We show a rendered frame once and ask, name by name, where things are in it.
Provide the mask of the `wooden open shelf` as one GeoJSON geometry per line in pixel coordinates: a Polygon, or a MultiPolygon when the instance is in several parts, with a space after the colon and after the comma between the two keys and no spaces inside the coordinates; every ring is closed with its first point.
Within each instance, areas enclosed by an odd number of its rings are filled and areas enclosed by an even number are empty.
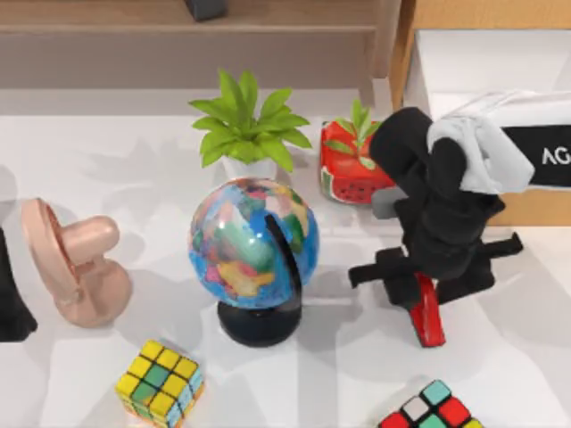
{"type": "Polygon", "coordinates": [[[219,69],[261,86],[368,86],[387,74],[401,0],[0,0],[0,87],[209,88],[219,69]]]}

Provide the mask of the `pink desk fan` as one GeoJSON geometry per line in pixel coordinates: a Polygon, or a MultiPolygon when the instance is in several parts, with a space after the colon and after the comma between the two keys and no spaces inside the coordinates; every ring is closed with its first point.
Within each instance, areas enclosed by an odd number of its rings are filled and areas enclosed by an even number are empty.
{"type": "Polygon", "coordinates": [[[99,215],[63,226],[47,202],[34,198],[21,205],[21,227],[37,272],[66,321],[97,328],[121,315],[133,287],[126,269],[105,257],[120,240],[112,218],[99,215]]]}

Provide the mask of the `green plant in white pot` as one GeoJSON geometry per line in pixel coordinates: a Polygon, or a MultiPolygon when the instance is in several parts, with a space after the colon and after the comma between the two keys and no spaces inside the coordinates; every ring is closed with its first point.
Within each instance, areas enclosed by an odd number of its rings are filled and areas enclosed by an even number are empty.
{"type": "Polygon", "coordinates": [[[258,79],[249,70],[234,78],[218,70],[219,95],[187,102],[202,116],[192,128],[204,132],[199,146],[201,167],[232,160],[250,167],[265,160],[286,172],[294,171],[288,146],[310,149],[302,128],[310,124],[288,105],[293,93],[289,86],[270,92],[259,100],[258,79]]]}

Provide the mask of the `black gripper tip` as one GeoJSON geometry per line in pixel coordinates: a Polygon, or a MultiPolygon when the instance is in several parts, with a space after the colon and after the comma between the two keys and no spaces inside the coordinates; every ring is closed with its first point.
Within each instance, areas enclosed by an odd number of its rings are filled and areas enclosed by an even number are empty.
{"type": "Polygon", "coordinates": [[[37,327],[37,320],[15,283],[4,230],[0,227],[0,342],[23,342],[37,327]]]}

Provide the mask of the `pale grey rounded box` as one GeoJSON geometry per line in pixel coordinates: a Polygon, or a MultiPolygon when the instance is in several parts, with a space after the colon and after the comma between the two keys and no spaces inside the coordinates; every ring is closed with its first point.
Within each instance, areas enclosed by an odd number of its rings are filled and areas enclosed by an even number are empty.
{"type": "Polygon", "coordinates": [[[376,190],[371,196],[373,215],[378,219],[396,218],[395,203],[405,198],[406,193],[398,186],[376,190]]]}

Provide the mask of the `red stapler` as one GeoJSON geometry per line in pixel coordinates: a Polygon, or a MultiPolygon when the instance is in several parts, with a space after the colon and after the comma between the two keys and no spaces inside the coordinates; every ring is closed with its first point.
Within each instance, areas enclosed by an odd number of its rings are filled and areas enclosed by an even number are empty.
{"type": "Polygon", "coordinates": [[[416,279],[420,300],[409,310],[411,323],[422,347],[441,347],[446,340],[434,283],[431,278],[422,274],[416,274],[416,279]]]}

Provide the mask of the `red-faced puzzle cube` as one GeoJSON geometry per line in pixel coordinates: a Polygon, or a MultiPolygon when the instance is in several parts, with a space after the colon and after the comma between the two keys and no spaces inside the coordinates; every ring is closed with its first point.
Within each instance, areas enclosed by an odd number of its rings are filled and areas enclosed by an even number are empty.
{"type": "Polygon", "coordinates": [[[485,428],[442,380],[433,380],[376,428],[485,428]]]}

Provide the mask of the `yellow-faced puzzle cube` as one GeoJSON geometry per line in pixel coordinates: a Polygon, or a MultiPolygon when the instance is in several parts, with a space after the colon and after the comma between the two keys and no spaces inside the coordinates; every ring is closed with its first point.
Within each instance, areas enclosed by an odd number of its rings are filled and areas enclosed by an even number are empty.
{"type": "Polygon", "coordinates": [[[182,428],[204,391],[200,365],[149,340],[115,384],[123,407],[155,428],[182,428]]]}

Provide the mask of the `colourful globe on black stand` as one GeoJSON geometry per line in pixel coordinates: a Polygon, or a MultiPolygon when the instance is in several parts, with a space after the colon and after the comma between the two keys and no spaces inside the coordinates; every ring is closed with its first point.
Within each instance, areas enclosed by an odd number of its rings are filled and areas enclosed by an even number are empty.
{"type": "Polygon", "coordinates": [[[188,233],[198,280],[217,299],[217,314],[235,342],[278,344],[302,319],[302,294],[319,260],[313,210],[290,186],[240,177],[198,206],[188,233]]]}

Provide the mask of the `dark grey block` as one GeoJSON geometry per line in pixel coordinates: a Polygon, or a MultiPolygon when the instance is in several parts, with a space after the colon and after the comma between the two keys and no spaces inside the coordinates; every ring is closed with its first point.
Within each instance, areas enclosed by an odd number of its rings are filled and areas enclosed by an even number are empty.
{"type": "Polygon", "coordinates": [[[184,0],[186,8],[195,21],[209,21],[227,13],[227,0],[184,0]]]}

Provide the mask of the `wooden cabinet with white inside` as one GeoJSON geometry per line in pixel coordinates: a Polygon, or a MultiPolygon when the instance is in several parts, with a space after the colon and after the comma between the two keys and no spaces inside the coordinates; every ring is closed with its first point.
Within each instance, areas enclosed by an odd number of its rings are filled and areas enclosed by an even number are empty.
{"type": "MultiPolygon", "coordinates": [[[[388,69],[392,107],[402,107],[418,30],[571,30],[571,0],[401,0],[388,69]]],[[[571,226],[571,195],[528,190],[504,197],[494,226],[571,226]]]]}

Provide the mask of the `red watermelon plant pot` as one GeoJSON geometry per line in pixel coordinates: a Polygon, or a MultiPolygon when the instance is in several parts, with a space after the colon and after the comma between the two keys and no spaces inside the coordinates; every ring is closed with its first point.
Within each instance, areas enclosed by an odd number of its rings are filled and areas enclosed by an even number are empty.
{"type": "Polygon", "coordinates": [[[395,186],[369,155],[379,126],[359,98],[353,101],[348,118],[322,124],[319,182],[325,195],[343,203],[369,205],[374,192],[395,186]]]}

